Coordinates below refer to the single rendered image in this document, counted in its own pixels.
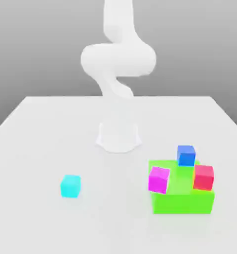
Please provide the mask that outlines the small magenta cube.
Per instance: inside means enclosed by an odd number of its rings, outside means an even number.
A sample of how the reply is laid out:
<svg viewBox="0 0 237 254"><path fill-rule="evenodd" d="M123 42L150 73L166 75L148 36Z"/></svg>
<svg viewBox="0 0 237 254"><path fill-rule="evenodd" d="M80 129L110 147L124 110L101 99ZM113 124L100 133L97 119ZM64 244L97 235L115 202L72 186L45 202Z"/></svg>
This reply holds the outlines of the small magenta cube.
<svg viewBox="0 0 237 254"><path fill-rule="evenodd" d="M170 169L153 166L148 179L148 190L166 194L170 179Z"/></svg>

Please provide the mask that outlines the small blue cube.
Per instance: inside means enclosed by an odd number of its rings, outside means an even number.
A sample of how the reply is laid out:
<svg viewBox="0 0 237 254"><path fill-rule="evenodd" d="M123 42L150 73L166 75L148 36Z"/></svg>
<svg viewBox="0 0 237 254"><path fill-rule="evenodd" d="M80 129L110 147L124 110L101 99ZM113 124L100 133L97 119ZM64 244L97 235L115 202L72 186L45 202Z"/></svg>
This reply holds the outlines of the small blue cube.
<svg viewBox="0 0 237 254"><path fill-rule="evenodd" d="M196 152L192 145L179 145L177 150L177 161L179 166L193 167Z"/></svg>

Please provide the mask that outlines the small cyan cube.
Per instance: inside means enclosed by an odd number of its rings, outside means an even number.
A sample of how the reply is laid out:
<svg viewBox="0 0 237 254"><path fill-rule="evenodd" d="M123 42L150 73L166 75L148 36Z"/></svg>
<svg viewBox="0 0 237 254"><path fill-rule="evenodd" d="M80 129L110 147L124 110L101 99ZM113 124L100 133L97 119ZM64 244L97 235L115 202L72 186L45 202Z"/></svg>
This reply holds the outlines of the small cyan cube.
<svg viewBox="0 0 237 254"><path fill-rule="evenodd" d="M81 177L78 175L64 175L60 184L62 197L77 198L81 190Z"/></svg>

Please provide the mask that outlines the small red cube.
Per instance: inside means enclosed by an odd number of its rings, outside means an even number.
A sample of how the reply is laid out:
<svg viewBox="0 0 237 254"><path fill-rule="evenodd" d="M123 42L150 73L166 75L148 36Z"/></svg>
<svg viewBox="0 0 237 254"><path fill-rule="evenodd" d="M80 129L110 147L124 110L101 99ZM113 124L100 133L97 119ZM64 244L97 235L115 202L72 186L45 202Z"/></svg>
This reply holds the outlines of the small red cube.
<svg viewBox="0 0 237 254"><path fill-rule="evenodd" d="M214 182L214 170L212 166L194 166L193 188L197 190L211 191Z"/></svg>

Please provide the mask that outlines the large green box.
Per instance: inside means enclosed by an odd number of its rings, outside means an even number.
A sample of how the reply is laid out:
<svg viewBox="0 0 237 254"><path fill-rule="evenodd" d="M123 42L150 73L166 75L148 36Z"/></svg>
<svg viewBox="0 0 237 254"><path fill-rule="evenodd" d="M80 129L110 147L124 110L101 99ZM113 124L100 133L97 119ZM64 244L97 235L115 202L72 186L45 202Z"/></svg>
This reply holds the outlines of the large green box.
<svg viewBox="0 0 237 254"><path fill-rule="evenodd" d="M148 172L154 166L170 169L170 178L165 194L150 192L153 213L211 213L215 193L193 188L194 167L179 166L177 160L149 160Z"/></svg>

